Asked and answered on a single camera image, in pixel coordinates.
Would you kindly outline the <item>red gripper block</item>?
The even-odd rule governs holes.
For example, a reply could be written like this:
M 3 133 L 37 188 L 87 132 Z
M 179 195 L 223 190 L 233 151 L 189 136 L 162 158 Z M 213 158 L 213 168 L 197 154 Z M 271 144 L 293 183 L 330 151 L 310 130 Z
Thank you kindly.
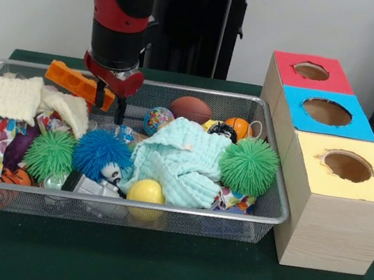
M 89 72 L 99 79 L 95 91 L 95 106 L 97 108 L 103 106 L 104 88 L 107 85 L 107 88 L 117 95 L 114 123 L 122 125 L 125 116 L 126 98 L 133 96 L 142 87 L 145 80 L 144 74 L 139 69 L 139 64 L 137 63 L 133 68 L 126 70 L 108 68 L 96 62 L 88 50 L 84 54 L 84 63 Z

